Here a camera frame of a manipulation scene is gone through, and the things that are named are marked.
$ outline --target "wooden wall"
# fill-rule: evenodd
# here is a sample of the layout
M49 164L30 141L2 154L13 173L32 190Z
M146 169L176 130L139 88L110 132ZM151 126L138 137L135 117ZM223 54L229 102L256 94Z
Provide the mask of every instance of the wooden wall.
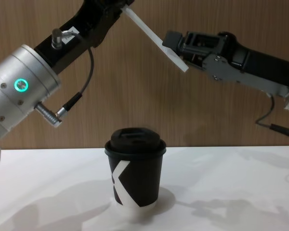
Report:
M0 61L21 44L35 47L79 9L82 0L0 0ZM167 30L229 31L256 49L289 60L289 0L135 0L134 11L161 38ZM289 145L254 125L270 100L257 90L178 70L125 15L94 50L94 79L82 101L54 129L32 113L0 140L3 148L103 147L113 131L147 127L168 146ZM46 105L57 110L89 71L83 54L61 75ZM268 119L289 127L283 99Z

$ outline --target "white table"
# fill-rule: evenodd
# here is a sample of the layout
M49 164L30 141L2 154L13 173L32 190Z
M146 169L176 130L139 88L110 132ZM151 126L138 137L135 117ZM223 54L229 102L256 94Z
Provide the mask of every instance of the white table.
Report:
M103 149L3 151L0 231L289 231L289 147L168 148L140 220L110 176Z

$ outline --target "robotic arm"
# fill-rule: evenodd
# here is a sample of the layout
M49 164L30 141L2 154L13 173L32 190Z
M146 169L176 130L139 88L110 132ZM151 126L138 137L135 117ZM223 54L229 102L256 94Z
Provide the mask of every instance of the robotic arm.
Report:
M86 50L90 53L91 47L98 47L119 19L122 7L133 2L84 0L74 17L35 49L23 45L0 64L0 138L33 110L54 127L61 124L62 117L81 98L85 88L53 113L42 102L59 89L57 75ZM230 33L187 33L183 38L182 34L170 31L163 45L191 66L208 72L214 80L235 81L286 98L289 110L289 62L251 51ZM92 53L90 56L93 71ZM288 128L269 128L289 136Z

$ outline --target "black paper cup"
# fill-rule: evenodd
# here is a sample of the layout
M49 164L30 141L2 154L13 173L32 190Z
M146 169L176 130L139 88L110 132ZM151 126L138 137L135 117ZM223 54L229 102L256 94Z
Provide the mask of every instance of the black paper cup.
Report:
M105 145L116 202L131 212L148 211L158 199L166 144L146 128L116 131Z

